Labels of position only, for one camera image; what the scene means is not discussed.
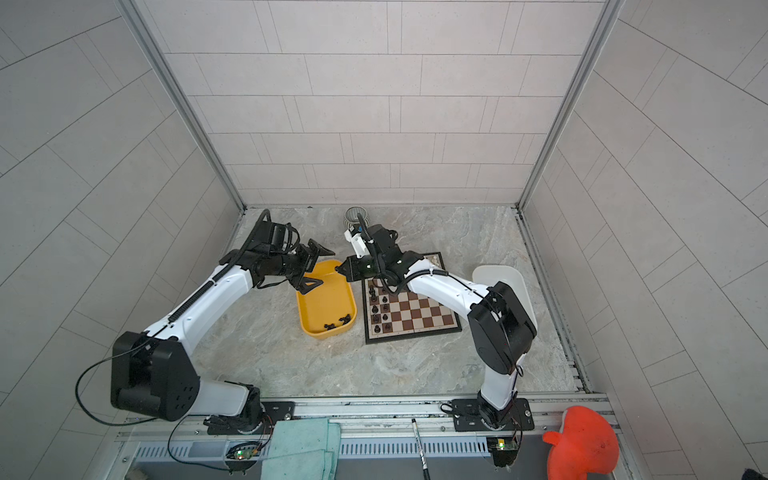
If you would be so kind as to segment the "yellow plastic tray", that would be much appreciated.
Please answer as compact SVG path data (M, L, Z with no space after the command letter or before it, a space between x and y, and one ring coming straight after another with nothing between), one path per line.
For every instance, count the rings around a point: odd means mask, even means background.
M303 332L317 340L324 340L352 328L357 317L357 305L350 284L336 272L339 260L319 262L310 273L311 278L323 284L308 294L296 293L300 326ZM325 324L350 314L352 321L345 326L326 330Z

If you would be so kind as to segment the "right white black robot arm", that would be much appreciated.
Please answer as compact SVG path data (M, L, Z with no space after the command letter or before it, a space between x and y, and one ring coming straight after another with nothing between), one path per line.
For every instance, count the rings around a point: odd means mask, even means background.
M397 233L359 221L344 233L354 254L336 271L350 283L379 279L391 293L407 289L447 307L468 322L475 350L485 365L478 393L484 425L500 430L516 412L516 383L522 362L538 335L538 324L522 274L506 265L482 265L470 280L440 268L424 255L402 251Z

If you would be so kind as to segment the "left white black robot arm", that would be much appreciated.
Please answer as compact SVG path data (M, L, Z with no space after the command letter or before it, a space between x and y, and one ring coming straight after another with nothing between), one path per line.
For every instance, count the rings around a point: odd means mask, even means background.
M114 342L110 403L140 415L142 422L214 417L229 434L250 433L263 423L259 389L250 384L204 380L191 356L225 311L253 289L290 284L307 294L321 285L310 277L331 250L301 241L291 224L276 223L263 210L240 248L220 259L211 276L180 305L141 332Z

